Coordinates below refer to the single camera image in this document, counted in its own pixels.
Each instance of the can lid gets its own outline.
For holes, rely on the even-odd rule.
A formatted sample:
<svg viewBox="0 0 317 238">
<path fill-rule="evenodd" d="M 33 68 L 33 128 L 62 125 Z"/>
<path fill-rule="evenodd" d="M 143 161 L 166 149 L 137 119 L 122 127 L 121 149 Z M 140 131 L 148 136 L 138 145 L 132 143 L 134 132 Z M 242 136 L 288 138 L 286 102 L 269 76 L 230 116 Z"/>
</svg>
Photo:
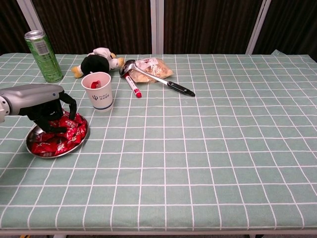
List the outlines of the can lid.
<svg viewBox="0 0 317 238">
<path fill-rule="evenodd" d="M 43 31 L 35 30 L 35 31 L 29 31 L 25 33 L 24 38 L 29 40 L 34 40 L 44 35 L 45 33 Z"/>
</svg>

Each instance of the plastic bag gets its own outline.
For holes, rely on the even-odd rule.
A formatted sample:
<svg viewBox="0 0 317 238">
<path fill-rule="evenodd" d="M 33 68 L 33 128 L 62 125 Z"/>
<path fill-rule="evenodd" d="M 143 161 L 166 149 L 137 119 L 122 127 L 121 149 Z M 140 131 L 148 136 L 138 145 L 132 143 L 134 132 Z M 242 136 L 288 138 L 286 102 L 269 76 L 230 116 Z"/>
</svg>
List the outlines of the plastic bag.
<svg viewBox="0 0 317 238">
<path fill-rule="evenodd" d="M 135 63 L 138 68 L 159 78 L 167 78 L 173 75 L 173 71 L 164 63 L 163 60 L 158 58 L 140 59 Z M 149 78 L 134 69 L 132 69 L 129 74 L 133 81 L 136 83 L 157 82 L 155 79 Z"/>
</svg>

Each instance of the aluminum can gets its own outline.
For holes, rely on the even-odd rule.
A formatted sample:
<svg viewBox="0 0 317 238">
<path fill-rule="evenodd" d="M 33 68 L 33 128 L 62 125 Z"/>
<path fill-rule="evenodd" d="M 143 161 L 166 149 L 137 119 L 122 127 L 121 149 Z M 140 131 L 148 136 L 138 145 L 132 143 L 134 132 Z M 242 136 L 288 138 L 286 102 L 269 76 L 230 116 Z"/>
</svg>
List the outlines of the aluminum can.
<svg viewBox="0 0 317 238">
<path fill-rule="evenodd" d="M 24 35 L 24 39 L 46 82 L 56 83 L 62 80 L 63 74 L 45 32 L 29 31 Z"/>
</svg>

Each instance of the table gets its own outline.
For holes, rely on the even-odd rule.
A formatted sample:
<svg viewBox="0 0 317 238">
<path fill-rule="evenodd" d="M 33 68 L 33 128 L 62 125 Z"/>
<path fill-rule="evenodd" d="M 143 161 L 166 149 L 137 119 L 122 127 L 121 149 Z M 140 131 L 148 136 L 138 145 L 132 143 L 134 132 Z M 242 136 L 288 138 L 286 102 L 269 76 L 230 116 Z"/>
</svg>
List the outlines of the table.
<svg viewBox="0 0 317 238">
<path fill-rule="evenodd" d="M 58 84 L 76 99 L 90 137 L 54 160 L 29 154 L 34 123 L 0 124 L 0 234 L 317 232 L 317 63 L 309 56 L 157 57 L 169 79 L 139 84 L 118 70 L 114 108 L 98 113 L 70 71 L 85 55 L 56 55 Z M 31 54 L 0 57 L 0 88 L 45 83 Z"/>
</svg>

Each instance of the red item in cup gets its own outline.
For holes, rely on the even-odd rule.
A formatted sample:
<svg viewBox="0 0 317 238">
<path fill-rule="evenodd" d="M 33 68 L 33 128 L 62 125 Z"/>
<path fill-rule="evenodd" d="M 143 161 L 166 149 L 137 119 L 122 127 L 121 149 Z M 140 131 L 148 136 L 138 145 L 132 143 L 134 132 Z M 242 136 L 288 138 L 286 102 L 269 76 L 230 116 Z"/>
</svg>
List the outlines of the red item in cup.
<svg viewBox="0 0 317 238">
<path fill-rule="evenodd" d="M 93 82 L 93 83 L 91 84 L 91 88 L 92 88 L 92 89 L 101 88 L 101 82 L 100 82 L 100 80 L 98 80 L 98 81 L 96 81 L 96 82 Z"/>
</svg>

